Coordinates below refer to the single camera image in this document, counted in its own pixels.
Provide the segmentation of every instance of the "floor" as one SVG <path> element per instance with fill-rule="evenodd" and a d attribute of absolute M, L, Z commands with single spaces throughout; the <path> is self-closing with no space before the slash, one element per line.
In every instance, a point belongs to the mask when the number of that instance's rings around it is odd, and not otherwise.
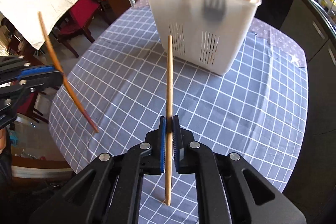
<path fill-rule="evenodd" d="M 97 39 L 107 27 L 107 23 L 101 17 L 95 17 L 89 26 L 89 30 L 92 33 L 92 37 Z M 63 44 L 58 43 L 52 36 L 50 39 L 65 74 L 69 74 L 79 58 L 76 58 Z M 78 52 L 79 56 L 82 56 L 91 46 L 91 42 L 83 35 L 77 36 L 68 42 Z M 48 52 L 44 46 L 42 49 L 44 52 Z M 39 59 L 46 65 L 52 64 L 48 53 L 41 55 Z M 56 94 L 56 90 L 48 88 L 45 92 L 47 95 L 40 94 L 38 96 L 35 108 L 48 118 L 51 102 Z M 16 147 L 12 146 L 13 155 L 32 156 L 37 159 L 45 157 L 47 160 L 65 160 L 54 143 L 46 123 L 36 123 L 27 117 L 21 116 L 15 124 L 15 134 L 19 141 Z"/>

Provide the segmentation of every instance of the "table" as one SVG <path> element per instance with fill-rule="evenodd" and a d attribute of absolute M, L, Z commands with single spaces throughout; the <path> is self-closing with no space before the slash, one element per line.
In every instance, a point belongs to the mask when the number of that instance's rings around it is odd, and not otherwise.
<path fill-rule="evenodd" d="M 250 30 L 224 77 L 174 59 L 173 112 L 196 140 L 217 153 L 240 153 L 282 191 L 305 131 L 306 61 L 293 40 L 269 25 L 254 19 Z M 58 91 L 49 129 L 77 173 L 100 153 L 125 153 L 158 128 L 166 92 L 166 54 L 158 41 L 150 8 L 129 9 L 69 74 L 98 134 L 64 87 Z M 164 195 L 164 176 L 145 176 L 139 223 L 197 222 L 194 175 L 173 168 L 170 207 L 162 204 Z"/>

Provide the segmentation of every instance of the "red chair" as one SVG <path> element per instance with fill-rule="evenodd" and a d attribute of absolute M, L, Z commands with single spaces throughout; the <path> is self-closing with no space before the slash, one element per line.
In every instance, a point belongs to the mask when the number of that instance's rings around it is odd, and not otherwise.
<path fill-rule="evenodd" d="M 49 123 L 48 120 L 43 117 L 43 114 L 35 108 L 38 94 L 38 92 L 31 93 L 25 103 L 19 106 L 17 112 L 27 116 L 28 118 L 31 118 L 35 122 L 39 122 L 38 120 L 41 120 L 42 122 Z"/>
<path fill-rule="evenodd" d="M 63 43 L 77 58 L 78 53 L 68 44 L 67 40 L 83 34 L 93 43 L 95 39 L 91 36 L 88 27 L 96 13 L 99 13 L 108 25 L 112 24 L 97 0 L 78 0 L 68 11 L 69 22 L 60 28 L 58 41 Z"/>

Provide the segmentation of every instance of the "white plastic basket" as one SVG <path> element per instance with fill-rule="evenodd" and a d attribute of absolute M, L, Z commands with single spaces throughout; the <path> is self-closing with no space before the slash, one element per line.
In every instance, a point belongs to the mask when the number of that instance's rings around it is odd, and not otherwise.
<path fill-rule="evenodd" d="M 231 67 L 261 0 L 148 0 L 162 46 L 219 75 Z"/>

